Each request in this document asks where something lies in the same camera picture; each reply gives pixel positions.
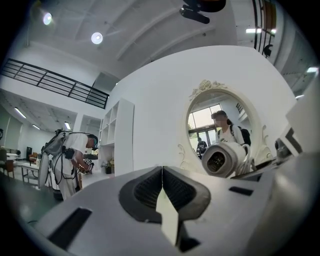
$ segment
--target ornate mirror frame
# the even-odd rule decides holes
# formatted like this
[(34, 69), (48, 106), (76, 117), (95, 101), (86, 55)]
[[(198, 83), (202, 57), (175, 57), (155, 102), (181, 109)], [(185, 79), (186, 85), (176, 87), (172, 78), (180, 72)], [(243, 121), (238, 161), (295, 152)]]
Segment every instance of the ornate mirror frame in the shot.
[(266, 126), (262, 125), (259, 115), (251, 101), (241, 92), (235, 91), (223, 83), (203, 80), (197, 89), (193, 89), (183, 113), (181, 122), (181, 131), (183, 132), (181, 133), (180, 144), (178, 144), (179, 154), (181, 155), (180, 168), (204, 173), (201, 161), (190, 144), (188, 133), (189, 113), (203, 93), (224, 93), (234, 97), (244, 108), (251, 124), (251, 156), (254, 158), (255, 164), (258, 165), (273, 157), (266, 144), (266, 138), (268, 137), (268, 135), (265, 134)]

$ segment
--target black vent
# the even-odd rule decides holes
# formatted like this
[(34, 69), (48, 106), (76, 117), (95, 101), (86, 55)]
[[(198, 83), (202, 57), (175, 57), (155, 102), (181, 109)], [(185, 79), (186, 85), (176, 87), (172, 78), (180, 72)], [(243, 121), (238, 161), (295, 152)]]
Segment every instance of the black vent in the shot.
[(221, 152), (215, 152), (207, 162), (207, 167), (212, 173), (216, 173), (224, 164), (226, 158)]
[(163, 172), (163, 189), (178, 212), (196, 196), (195, 188), (168, 171)]
[(158, 171), (135, 186), (134, 196), (145, 206), (156, 209), (161, 189), (162, 172)]

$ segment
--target man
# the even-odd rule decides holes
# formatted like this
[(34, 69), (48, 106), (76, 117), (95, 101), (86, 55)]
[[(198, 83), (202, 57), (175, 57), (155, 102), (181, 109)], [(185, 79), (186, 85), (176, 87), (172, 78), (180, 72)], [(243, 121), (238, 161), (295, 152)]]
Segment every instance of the man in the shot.
[(200, 137), (198, 137), (198, 146), (197, 146), (197, 148), (199, 149), (199, 152), (201, 154), (203, 154), (206, 151), (207, 147), (208, 147), (207, 143), (205, 141), (202, 141), (202, 139)]
[(84, 162), (84, 153), (86, 148), (93, 148), (97, 143), (98, 138), (93, 134), (71, 133), (63, 143), (65, 152), (53, 158), (52, 171), (63, 200), (76, 193), (75, 176), (77, 175), (77, 169), (80, 168), (82, 172), (90, 172), (92, 170), (93, 166)]

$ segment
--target backpack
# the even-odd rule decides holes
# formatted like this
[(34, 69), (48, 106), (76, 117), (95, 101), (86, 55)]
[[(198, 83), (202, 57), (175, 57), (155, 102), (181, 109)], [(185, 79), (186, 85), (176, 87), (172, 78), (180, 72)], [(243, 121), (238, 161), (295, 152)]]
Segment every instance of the backpack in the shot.
[[(235, 136), (234, 131), (232, 130), (233, 124), (230, 125), (230, 132), (232, 134), (232, 136)], [(251, 139), (250, 139), (250, 133), (247, 129), (240, 129), (242, 137), (243, 137), (243, 141), (244, 144), (248, 144), (249, 146), (251, 146)]]

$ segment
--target table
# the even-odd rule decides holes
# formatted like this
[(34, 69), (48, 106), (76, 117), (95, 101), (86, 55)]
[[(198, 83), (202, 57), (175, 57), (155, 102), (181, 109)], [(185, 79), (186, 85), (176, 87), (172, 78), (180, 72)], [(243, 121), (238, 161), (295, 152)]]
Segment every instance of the table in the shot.
[(36, 164), (31, 164), (31, 163), (24, 163), (21, 165), (21, 172), (22, 172), (22, 181), (25, 182), (25, 178), (28, 179), (28, 183), (30, 182), (29, 179), (31, 180), (38, 180), (38, 176), (39, 176), (39, 167)]
[(102, 181), (104, 179), (113, 178), (115, 176), (114, 173), (112, 174), (105, 174), (102, 173), (101, 169), (92, 172), (92, 174), (83, 174), (81, 173), (81, 182), (82, 182), (82, 189), (91, 185), (92, 183)]

